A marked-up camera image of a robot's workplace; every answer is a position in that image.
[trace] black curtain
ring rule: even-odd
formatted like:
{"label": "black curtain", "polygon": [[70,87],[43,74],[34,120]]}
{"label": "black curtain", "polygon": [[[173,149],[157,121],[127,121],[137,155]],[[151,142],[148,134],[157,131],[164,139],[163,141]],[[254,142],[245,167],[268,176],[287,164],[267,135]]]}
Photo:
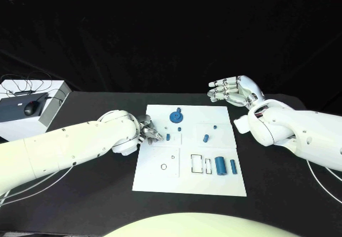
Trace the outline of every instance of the black curtain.
{"label": "black curtain", "polygon": [[42,70],[75,90],[164,93],[206,93],[210,81],[248,75],[264,93],[336,107],[337,1],[119,4],[4,1],[0,74]]}

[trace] computer mouse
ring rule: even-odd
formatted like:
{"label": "computer mouse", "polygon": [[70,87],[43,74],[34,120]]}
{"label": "computer mouse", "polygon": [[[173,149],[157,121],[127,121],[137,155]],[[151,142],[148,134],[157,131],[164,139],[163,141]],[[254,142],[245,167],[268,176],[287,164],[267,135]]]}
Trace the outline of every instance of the computer mouse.
{"label": "computer mouse", "polygon": [[37,110],[37,106],[39,106],[39,102],[37,101],[31,101],[26,106],[24,106],[24,109],[23,109],[23,113],[26,116],[31,116],[33,113],[36,112]]}

